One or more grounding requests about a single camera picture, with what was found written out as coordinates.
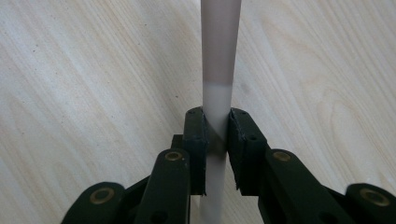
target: white rod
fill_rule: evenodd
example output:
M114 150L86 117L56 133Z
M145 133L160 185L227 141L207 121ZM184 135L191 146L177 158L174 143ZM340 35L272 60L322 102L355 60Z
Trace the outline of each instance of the white rod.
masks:
M210 127L206 158L206 197L200 223L220 224L226 163L226 132L233 91L233 69L241 0L201 0L203 110Z

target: wooden table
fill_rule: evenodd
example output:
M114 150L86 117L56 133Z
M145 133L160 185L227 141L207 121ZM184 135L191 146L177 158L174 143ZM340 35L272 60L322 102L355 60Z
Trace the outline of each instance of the wooden table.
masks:
M322 184L396 194L395 2L310 2L243 1L233 106ZM197 0L2 1L0 223L149 175L202 104L200 27ZM262 223L229 165L223 223Z

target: translucent tube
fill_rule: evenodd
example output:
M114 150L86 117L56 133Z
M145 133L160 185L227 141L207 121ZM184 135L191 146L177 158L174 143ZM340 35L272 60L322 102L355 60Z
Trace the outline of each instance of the translucent tube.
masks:
M224 189L226 132L233 92L233 69L241 0L202 0L203 110L210 127L206 158L206 197L200 223L218 224Z

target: plastic tube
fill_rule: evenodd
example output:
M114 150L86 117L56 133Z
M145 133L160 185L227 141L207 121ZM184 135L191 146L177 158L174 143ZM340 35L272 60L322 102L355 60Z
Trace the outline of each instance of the plastic tube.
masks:
M206 197L200 223L218 224L226 163L226 132L233 92L233 70L241 0L202 0L203 110L210 127L206 158Z

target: wooden surface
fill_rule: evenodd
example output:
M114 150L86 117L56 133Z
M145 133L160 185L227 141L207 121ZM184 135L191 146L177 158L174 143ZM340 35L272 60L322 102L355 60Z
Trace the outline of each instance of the wooden surface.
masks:
M396 194L395 2L310 2L243 1L233 106L322 184ZM198 0L5 0L0 32L0 223L136 183L202 104ZM227 169L223 223L262 223Z

